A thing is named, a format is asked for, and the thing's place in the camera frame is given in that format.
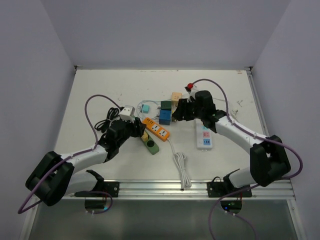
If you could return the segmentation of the wooden beige cube plug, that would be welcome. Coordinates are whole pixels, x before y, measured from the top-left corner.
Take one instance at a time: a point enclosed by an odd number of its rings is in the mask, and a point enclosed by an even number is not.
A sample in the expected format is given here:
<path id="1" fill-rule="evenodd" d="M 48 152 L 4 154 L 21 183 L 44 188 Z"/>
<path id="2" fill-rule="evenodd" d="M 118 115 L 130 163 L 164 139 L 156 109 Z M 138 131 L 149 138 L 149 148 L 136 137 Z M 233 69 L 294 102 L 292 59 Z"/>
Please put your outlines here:
<path id="1" fill-rule="evenodd" d="M 171 94 L 171 104 L 177 107 L 179 100 L 182 98 L 183 94 L 181 92 L 172 92 Z"/>

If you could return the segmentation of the blue cube plug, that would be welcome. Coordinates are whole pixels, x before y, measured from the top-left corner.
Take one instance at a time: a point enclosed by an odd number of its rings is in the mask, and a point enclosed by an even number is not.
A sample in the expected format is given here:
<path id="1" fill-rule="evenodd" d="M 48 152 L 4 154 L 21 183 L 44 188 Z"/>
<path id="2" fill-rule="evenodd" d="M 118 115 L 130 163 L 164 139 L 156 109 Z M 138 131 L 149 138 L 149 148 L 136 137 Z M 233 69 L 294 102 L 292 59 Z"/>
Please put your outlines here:
<path id="1" fill-rule="evenodd" d="M 171 124 L 172 112 L 170 110 L 161 109 L 159 112 L 158 121 L 160 125 L 170 125 Z"/>

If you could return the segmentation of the dark green dragon charger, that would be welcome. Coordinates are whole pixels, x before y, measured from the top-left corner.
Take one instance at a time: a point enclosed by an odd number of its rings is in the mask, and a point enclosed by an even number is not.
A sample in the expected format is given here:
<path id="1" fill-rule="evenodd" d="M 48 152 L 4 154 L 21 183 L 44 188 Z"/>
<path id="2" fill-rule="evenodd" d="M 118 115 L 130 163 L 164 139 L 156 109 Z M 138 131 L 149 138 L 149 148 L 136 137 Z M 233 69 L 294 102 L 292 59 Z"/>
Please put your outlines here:
<path id="1" fill-rule="evenodd" d="M 163 100 L 160 102 L 160 109 L 164 111 L 172 110 L 172 102 L 170 100 Z"/>

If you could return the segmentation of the green power strip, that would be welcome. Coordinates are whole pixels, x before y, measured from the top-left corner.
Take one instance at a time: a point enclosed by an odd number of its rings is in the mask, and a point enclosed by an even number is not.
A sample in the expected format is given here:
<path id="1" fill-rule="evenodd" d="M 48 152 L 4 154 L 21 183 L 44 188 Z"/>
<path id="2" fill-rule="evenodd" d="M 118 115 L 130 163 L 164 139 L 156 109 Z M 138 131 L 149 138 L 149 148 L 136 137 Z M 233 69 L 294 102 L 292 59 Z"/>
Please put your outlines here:
<path id="1" fill-rule="evenodd" d="M 142 143 L 144 144 L 144 146 L 146 147 L 146 149 L 149 151 L 149 153 L 151 155 L 155 155 L 160 151 L 159 146 L 155 143 L 155 141 L 152 139 L 152 137 L 149 134 L 148 134 L 148 140 L 142 141 Z"/>

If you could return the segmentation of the teal cube plug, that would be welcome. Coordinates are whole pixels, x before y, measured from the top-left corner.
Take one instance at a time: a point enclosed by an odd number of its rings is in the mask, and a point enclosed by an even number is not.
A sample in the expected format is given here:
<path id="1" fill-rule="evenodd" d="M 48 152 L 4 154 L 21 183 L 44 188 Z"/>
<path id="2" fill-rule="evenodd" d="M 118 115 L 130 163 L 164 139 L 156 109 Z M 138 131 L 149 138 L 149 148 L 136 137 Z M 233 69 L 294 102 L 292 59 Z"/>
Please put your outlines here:
<path id="1" fill-rule="evenodd" d="M 150 106 L 147 104 L 143 104 L 140 111 L 144 114 L 148 114 L 150 111 Z"/>

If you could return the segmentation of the orange power strip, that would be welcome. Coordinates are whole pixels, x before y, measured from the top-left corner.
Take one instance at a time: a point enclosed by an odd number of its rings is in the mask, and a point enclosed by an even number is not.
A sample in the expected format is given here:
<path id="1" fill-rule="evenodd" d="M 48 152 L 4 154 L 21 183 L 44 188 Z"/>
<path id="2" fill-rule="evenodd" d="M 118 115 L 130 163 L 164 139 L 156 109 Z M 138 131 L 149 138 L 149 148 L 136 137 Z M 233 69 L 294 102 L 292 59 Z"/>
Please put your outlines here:
<path id="1" fill-rule="evenodd" d="M 142 120 L 142 123 L 146 125 L 147 130 L 153 133 L 161 141 L 166 142 L 170 137 L 170 132 L 153 121 L 151 118 L 146 117 Z"/>

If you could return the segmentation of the white power strip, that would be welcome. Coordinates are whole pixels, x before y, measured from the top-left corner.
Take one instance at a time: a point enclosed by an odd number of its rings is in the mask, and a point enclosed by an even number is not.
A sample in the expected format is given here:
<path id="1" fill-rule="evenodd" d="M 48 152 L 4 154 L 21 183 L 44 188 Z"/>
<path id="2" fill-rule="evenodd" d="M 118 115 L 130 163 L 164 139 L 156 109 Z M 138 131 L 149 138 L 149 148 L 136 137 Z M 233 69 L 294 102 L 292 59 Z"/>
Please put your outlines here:
<path id="1" fill-rule="evenodd" d="M 195 119 L 196 147 L 202 152 L 207 152 L 213 148 L 211 130 L 205 127 L 201 120 Z"/>

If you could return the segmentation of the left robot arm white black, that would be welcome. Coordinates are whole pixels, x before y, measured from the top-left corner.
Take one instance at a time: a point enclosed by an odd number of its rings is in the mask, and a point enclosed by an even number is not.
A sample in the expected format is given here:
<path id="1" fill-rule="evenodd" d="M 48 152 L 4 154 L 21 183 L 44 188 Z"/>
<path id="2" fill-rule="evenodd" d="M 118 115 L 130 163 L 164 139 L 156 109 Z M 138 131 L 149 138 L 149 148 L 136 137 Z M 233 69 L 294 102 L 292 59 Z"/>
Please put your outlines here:
<path id="1" fill-rule="evenodd" d="M 46 153 L 26 180 L 26 188 L 47 206 L 55 205 L 66 194 L 73 175 L 112 160 L 126 140 L 142 137 L 146 126 L 138 117 L 134 121 L 115 120 L 91 148 L 65 157 L 55 151 Z"/>

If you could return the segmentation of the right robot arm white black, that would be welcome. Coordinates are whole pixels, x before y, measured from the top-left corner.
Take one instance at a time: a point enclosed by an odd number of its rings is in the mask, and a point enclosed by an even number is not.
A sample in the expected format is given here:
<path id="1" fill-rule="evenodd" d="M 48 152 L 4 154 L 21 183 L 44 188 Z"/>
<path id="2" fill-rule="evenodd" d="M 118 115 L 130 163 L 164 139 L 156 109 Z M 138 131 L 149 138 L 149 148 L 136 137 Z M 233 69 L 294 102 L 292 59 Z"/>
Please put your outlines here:
<path id="1" fill-rule="evenodd" d="M 249 154 L 247 168 L 236 169 L 223 177 L 222 189 L 227 196 L 235 196 L 241 188 L 252 184 L 266 187 L 291 170 L 278 136 L 255 135 L 248 128 L 237 125 L 225 111 L 216 108 L 207 90 L 200 90 L 190 98 L 181 98 L 173 118 L 177 121 L 199 119 L 207 129 L 228 138 Z"/>

